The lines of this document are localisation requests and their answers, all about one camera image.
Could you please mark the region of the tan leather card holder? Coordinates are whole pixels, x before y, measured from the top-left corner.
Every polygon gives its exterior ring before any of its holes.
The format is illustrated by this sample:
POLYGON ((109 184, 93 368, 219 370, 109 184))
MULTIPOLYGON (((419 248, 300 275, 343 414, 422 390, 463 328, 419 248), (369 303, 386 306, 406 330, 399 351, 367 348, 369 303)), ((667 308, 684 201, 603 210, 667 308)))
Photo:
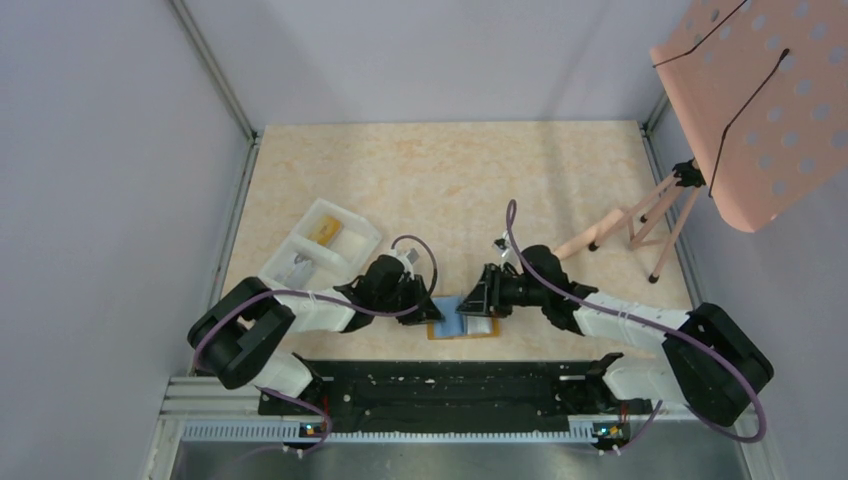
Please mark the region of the tan leather card holder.
POLYGON ((444 319, 427 325, 427 339, 464 340, 494 338, 500 335, 500 324, 496 318, 469 317, 457 312, 462 302, 460 296, 435 297, 435 306, 444 319))

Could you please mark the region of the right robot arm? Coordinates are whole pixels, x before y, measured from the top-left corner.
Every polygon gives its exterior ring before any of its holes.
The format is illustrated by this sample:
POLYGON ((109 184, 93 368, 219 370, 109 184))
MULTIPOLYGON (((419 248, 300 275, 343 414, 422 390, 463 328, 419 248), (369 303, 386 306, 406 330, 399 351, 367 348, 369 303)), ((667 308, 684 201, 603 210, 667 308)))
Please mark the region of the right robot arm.
POLYGON ((557 329, 605 338, 645 352, 623 355, 586 385, 589 404, 612 412, 625 400, 687 406, 716 427, 730 427, 773 379, 774 367, 720 306, 657 308, 618 299, 568 278, 544 245, 526 248, 517 265, 484 266, 458 313, 506 318, 537 307, 557 329))

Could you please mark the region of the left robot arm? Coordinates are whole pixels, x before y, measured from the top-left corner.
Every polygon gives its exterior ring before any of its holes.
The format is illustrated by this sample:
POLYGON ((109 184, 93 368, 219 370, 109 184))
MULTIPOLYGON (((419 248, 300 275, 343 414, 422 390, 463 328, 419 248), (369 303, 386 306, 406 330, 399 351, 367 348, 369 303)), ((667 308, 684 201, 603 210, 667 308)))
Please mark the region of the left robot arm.
POLYGON ((238 283, 190 328, 196 367, 229 389, 251 385, 282 394, 297 413, 319 404, 320 376, 300 357, 280 350, 289 333, 351 333, 378 316, 404 326, 444 316, 429 286, 395 254, 383 254, 351 282, 314 293, 273 290, 257 277, 238 283))

